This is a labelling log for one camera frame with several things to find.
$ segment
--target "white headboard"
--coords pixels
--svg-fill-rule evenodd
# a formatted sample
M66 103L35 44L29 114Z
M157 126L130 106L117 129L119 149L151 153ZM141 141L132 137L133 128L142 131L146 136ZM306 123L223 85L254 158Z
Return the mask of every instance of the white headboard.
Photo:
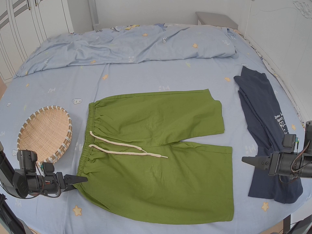
M246 0L238 30L283 80L302 120L311 120L312 0Z

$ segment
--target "white drawstring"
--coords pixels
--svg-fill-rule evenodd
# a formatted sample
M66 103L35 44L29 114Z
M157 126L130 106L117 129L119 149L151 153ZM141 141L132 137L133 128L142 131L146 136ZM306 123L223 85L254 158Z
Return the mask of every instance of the white drawstring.
M128 154L128 155L141 155L141 156L144 156L144 155L149 155L149 156L154 156L154 157L158 157L158 158L168 158L167 156L162 156L160 154L152 154L152 153L148 153L146 152L145 150L143 150L141 147L139 146L134 146L134 145L130 145L130 144L124 144L124 143L119 143L119 142L113 142L113 141L109 141L107 139L104 139L104 138L101 138L101 137L98 137L96 135L94 135L92 133L92 131L90 131L90 135L92 135L94 138L97 138L97 139L100 139L100 140L103 140L107 143L110 143L110 144L114 144L114 145L118 145L118 146L128 146L128 147L134 147L140 151L143 151L144 153L133 153L133 152L114 152L114 151L108 151L108 150L105 150L105 149L102 149L101 147L99 146L96 146L96 145L89 145L89 147L94 147L102 152L105 152L105 153L108 153L108 154Z

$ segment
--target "camera on robot arm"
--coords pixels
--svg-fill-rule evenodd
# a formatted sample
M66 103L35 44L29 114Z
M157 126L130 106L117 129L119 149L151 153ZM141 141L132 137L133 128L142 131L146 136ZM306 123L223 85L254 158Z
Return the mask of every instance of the camera on robot arm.
M288 176L291 181L298 177L312 178L312 120L306 122L304 148L294 152L298 138L285 134L282 140L283 149L270 156L242 157L242 161L258 169L268 170L271 176Z
M33 151L19 150L17 159L20 169L13 169L0 142L0 182L2 188L13 197L26 199L39 195L59 197L62 192L75 189L73 184L88 181L86 177L68 174L63 177L61 172L54 173L54 166L49 162L43 162L41 167L38 167L37 154Z

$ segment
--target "woven basket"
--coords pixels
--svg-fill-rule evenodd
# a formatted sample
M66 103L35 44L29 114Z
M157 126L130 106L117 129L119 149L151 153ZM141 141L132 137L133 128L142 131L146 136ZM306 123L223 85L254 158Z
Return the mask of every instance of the woven basket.
M18 134L17 149L37 153L37 164L55 163L67 150L72 137L68 112L59 106L48 106L34 112Z

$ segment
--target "orange star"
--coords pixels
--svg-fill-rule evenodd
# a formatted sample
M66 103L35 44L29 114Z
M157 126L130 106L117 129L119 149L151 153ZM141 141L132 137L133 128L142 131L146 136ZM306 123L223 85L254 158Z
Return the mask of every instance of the orange star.
M73 212L75 213L75 216L81 216L82 213L81 213L81 208L78 208L78 206L76 206L74 209L73 209Z
M266 212L268 210L268 208L269 208L269 203L263 202L263 206L261 207L261 209L263 209Z

